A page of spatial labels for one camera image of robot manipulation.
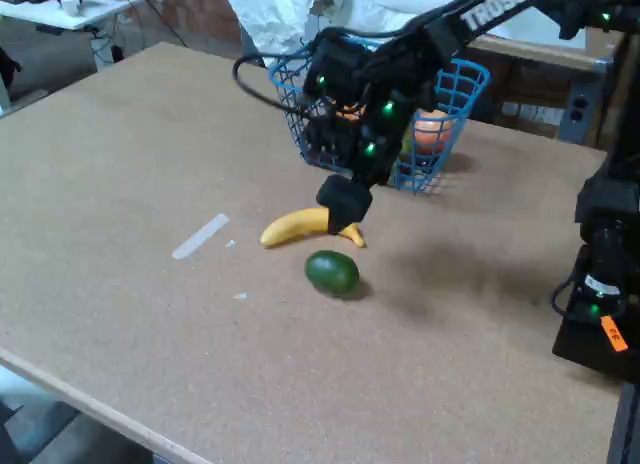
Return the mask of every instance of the blue basket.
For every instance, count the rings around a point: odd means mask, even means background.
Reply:
[[[307,46],[292,57],[280,60],[269,70],[269,78],[276,85],[280,101],[298,108],[302,102],[302,86],[311,63]],[[473,62],[452,59],[438,72],[435,84],[436,108],[444,117],[423,117],[418,111],[405,134],[402,152],[391,173],[389,184],[414,193],[426,189],[451,153],[475,100],[490,80],[489,71]],[[309,107],[311,115],[325,113],[324,104],[316,102]],[[330,152],[315,152],[306,142],[304,129],[307,119],[286,113],[287,124],[300,155],[312,165],[349,174],[336,165],[336,156]]]

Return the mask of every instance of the orange label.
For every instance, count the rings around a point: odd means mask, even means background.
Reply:
[[[627,349],[629,349],[629,346],[627,346],[627,343],[624,342],[624,338],[622,337],[622,334],[620,334],[618,326],[616,326],[616,323],[611,318],[611,316],[602,316],[600,318],[600,322],[602,323],[604,332],[609,338],[611,346],[613,346],[616,352],[626,351]]]

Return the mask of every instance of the green avocado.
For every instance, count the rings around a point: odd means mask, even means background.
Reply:
[[[316,289],[334,296],[349,294],[360,280],[358,266],[353,259],[334,251],[311,254],[304,272]]]

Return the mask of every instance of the banana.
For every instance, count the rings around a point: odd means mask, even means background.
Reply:
[[[302,209],[272,222],[262,233],[260,244],[264,247],[274,247],[313,232],[327,232],[328,227],[329,209],[324,207]],[[340,235],[351,239],[358,247],[366,247],[355,224],[342,230]]]

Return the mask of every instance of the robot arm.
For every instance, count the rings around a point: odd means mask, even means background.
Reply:
[[[327,114],[312,116],[269,101],[234,77],[243,89],[309,125],[324,126],[340,166],[351,179],[332,175],[316,200],[329,209],[329,231],[339,232],[364,218],[370,189],[388,181],[402,138],[417,109],[433,108],[433,78],[471,41],[526,8],[535,6],[558,23],[570,39],[585,26],[604,31],[640,32],[640,0],[456,0],[417,16],[393,32],[359,33],[339,27],[321,31],[309,46],[311,63],[303,87],[309,104],[332,103]],[[351,36],[386,38],[371,50]],[[575,266],[551,297],[563,316],[554,353],[592,369],[640,384],[640,152],[635,142],[640,109],[640,65],[630,90],[620,136],[602,167],[578,195],[575,220],[584,245]],[[358,119],[337,115],[364,110]],[[571,289],[566,308],[556,300]],[[600,328],[615,319],[628,335],[629,351],[616,352]]]
[[[329,99],[336,109],[366,108],[348,129],[329,126],[341,134],[334,138],[341,166],[352,171],[350,180],[329,177],[318,192],[318,203],[330,211],[329,231],[364,218],[369,189],[387,182],[413,114],[433,108],[432,79],[471,41],[533,6],[558,22],[567,39],[585,25],[635,30],[640,8],[634,2],[640,0],[456,0],[390,33],[392,39],[375,51],[349,39],[346,29],[320,32],[310,47],[306,98]]]

